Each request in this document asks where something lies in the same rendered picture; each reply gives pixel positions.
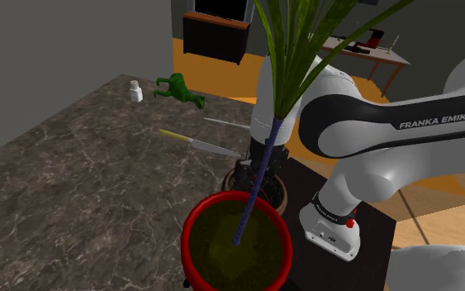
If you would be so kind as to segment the black television screen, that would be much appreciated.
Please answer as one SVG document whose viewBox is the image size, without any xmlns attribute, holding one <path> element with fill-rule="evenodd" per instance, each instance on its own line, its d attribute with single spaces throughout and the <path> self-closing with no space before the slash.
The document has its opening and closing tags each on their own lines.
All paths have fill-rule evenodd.
<svg viewBox="0 0 465 291">
<path fill-rule="evenodd" d="M 228 20 L 250 23 L 254 14 L 254 0 L 187 0 L 187 9 Z"/>
</svg>

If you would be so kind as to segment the wooden desk with pale top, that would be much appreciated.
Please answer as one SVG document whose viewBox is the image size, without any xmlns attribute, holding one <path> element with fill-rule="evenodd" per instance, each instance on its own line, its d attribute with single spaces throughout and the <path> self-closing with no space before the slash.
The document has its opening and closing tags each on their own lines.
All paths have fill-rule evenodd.
<svg viewBox="0 0 465 291">
<path fill-rule="evenodd" d="M 333 36 L 330 36 L 328 38 L 328 40 L 325 41 L 325 43 L 323 44 L 321 49 L 331 52 L 331 51 L 335 50 L 335 47 L 340 45 L 345 39 L 346 39 L 346 37 L 333 37 Z M 370 72 L 370 75 L 368 76 L 368 80 L 370 80 L 372 78 L 373 74 L 375 73 L 377 67 L 380 64 L 392 64 L 392 65 L 396 66 L 395 70 L 392 72 L 391 76 L 387 80 L 387 83 L 385 84 L 385 87 L 384 87 L 384 89 L 382 90 L 382 93 L 381 93 L 382 98 L 386 97 L 386 92 L 387 92 L 391 82 L 393 81 L 393 79 L 401 71 L 401 69 L 403 69 L 407 65 L 410 65 L 410 63 L 407 60 L 405 60 L 404 58 L 400 57 L 397 53 L 393 52 L 391 50 L 391 48 L 393 46 L 391 46 L 391 48 L 386 49 L 386 48 L 382 48 L 382 47 L 379 47 L 379 46 L 372 48 L 372 47 L 362 46 L 361 44 L 359 44 L 357 47 L 359 48 L 358 50 L 352 51 L 352 50 L 345 50 L 347 48 L 345 46 L 345 48 L 343 50 L 339 51 L 338 54 L 339 55 L 349 55 L 349 56 L 357 57 L 357 58 L 360 58 L 360 59 L 366 59 L 366 60 L 374 61 L 375 65 L 373 66 L 373 68 L 372 68 L 372 70 Z M 362 50 L 362 51 L 366 50 L 367 53 L 359 52 L 359 50 Z"/>
</svg>

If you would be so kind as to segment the silver table knife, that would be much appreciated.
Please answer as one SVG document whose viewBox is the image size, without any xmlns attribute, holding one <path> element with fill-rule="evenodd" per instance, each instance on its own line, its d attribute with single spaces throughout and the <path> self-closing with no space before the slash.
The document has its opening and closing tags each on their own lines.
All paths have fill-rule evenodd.
<svg viewBox="0 0 465 291">
<path fill-rule="evenodd" d="M 204 117 L 203 119 L 206 120 L 206 121 L 209 121 L 209 122 L 217 122 L 217 123 L 220 123 L 220 124 L 226 124 L 226 125 L 230 125 L 230 126 L 241 127 L 241 128 L 244 128 L 244 129 L 250 129 L 250 126 L 248 126 L 248 125 L 241 125 L 241 124 L 237 124 L 237 123 L 233 123 L 233 122 L 227 122 L 227 121 L 222 121 L 222 120 L 218 120 L 218 119 L 214 119 L 214 118 L 209 118 L 209 117 Z"/>
</svg>

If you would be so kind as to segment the green plant in red pot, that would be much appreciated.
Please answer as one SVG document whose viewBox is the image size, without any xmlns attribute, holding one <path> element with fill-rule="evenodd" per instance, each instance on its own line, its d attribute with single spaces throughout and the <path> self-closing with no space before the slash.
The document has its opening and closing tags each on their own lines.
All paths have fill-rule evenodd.
<svg viewBox="0 0 465 291">
<path fill-rule="evenodd" d="M 265 30 L 268 90 L 257 107 L 268 112 L 268 137 L 248 192 L 225 191 L 199 202 L 181 236 L 184 273 L 194 291 L 278 291 L 292 265 L 285 222 L 258 193 L 273 147 L 290 111 L 325 66 L 351 41 L 413 0 L 399 0 L 358 28 L 317 66 L 311 63 L 358 0 L 254 0 Z"/>
</svg>

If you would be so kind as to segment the black cabinet with wooden top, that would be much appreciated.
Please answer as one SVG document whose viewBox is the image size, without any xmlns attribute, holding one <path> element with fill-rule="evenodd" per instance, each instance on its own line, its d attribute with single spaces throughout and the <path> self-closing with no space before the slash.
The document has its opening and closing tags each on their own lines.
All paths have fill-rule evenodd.
<svg viewBox="0 0 465 291">
<path fill-rule="evenodd" d="M 183 14 L 183 53 L 240 64 L 250 24 L 199 12 Z"/>
</svg>

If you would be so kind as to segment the small white bottle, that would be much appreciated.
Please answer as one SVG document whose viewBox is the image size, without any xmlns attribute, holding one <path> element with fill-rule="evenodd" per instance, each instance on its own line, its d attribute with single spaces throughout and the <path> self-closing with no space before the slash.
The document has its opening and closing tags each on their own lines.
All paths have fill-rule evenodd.
<svg viewBox="0 0 465 291">
<path fill-rule="evenodd" d="M 143 100 L 142 88 L 137 80 L 130 81 L 130 99 L 134 103 L 140 103 Z"/>
</svg>

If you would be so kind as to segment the brown round bowl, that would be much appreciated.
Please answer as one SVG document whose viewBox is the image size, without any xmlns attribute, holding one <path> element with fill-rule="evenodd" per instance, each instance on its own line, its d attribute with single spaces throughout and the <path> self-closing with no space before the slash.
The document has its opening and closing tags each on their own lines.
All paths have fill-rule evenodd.
<svg viewBox="0 0 465 291">
<path fill-rule="evenodd" d="M 221 190 L 236 190 L 249 193 L 254 186 L 256 174 L 248 173 L 247 178 L 241 182 L 240 176 L 232 169 L 222 180 Z M 258 191 L 258 197 L 267 202 L 281 216 L 287 207 L 287 190 L 283 181 L 275 174 L 265 174 Z"/>
</svg>

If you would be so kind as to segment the green dinosaur toy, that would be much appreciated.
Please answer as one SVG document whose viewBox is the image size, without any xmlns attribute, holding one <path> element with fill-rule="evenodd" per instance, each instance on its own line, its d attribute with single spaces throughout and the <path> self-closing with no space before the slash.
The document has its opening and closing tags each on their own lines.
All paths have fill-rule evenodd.
<svg viewBox="0 0 465 291">
<path fill-rule="evenodd" d="M 158 94 L 164 97 L 174 97 L 178 101 L 183 103 L 191 102 L 194 103 L 198 109 L 204 109 L 206 99 L 203 96 L 196 95 L 188 90 L 181 73 L 174 73 L 168 79 L 157 78 L 156 85 L 159 86 L 160 83 L 167 83 L 168 90 L 165 92 L 154 90 L 155 98 Z"/>
</svg>

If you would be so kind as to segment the dark robot stand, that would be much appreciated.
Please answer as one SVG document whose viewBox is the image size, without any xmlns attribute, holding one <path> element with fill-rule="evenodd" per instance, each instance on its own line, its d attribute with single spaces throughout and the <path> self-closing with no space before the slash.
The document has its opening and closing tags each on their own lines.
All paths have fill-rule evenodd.
<svg viewBox="0 0 465 291">
<path fill-rule="evenodd" d="M 299 212 L 326 178 L 293 158 L 278 171 L 278 176 L 287 188 L 287 207 L 282 219 L 293 248 L 288 275 L 293 284 L 281 291 L 383 291 L 396 221 L 371 205 L 360 203 L 356 215 L 360 251 L 346 262 L 308 241 L 299 221 Z"/>
</svg>

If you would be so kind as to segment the yellow-handled kitchen knife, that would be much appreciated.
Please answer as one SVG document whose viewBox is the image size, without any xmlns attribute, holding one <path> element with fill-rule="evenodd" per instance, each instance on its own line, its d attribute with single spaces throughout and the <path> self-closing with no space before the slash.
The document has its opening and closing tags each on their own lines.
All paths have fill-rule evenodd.
<svg viewBox="0 0 465 291">
<path fill-rule="evenodd" d="M 190 137 L 187 137 L 187 136 L 183 136 L 183 135 L 171 132 L 171 131 L 166 131 L 166 130 L 163 130 L 163 129 L 159 129 L 159 134 L 162 135 L 162 136 L 172 137 L 172 138 L 180 140 L 180 141 L 186 141 L 187 143 L 189 143 L 195 149 L 204 150 L 204 151 L 208 151 L 208 152 L 216 153 L 216 154 L 220 154 L 220 155 L 228 155 L 228 156 L 232 156 L 232 157 L 235 157 L 235 158 L 240 157 L 240 155 L 238 153 L 236 153 L 236 152 L 234 152 L 232 150 L 228 150 L 228 149 L 225 149 L 225 148 L 220 147 L 218 145 L 212 145 L 212 144 L 206 143 L 204 141 L 200 141 L 200 140 L 196 140 L 196 139 L 193 139 L 193 138 L 190 138 Z"/>
</svg>

